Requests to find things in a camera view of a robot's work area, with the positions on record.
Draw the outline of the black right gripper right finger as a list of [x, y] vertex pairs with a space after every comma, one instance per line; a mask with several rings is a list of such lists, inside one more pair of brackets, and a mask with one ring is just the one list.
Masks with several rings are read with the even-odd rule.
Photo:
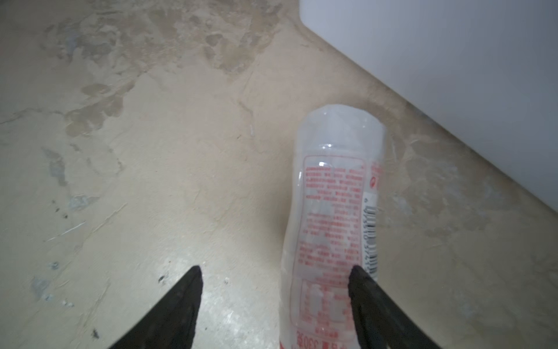
[[348, 294], [361, 348], [440, 349], [360, 266], [351, 270]]

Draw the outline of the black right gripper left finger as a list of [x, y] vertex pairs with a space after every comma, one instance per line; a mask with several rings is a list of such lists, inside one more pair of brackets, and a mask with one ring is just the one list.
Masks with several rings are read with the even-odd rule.
[[193, 346], [201, 306], [203, 277], [193, 266], [112, 348], [184, 348]]

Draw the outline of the clear bottle red cap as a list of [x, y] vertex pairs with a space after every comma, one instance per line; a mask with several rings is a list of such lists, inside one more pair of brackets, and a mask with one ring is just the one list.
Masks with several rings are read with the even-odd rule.
[[312, 111], [298, 129], [281, 261], [282, 348], [358, 346], [348, 283], [354, 266], [377, 275], [384, 137], [376, 117], [344, 105]]

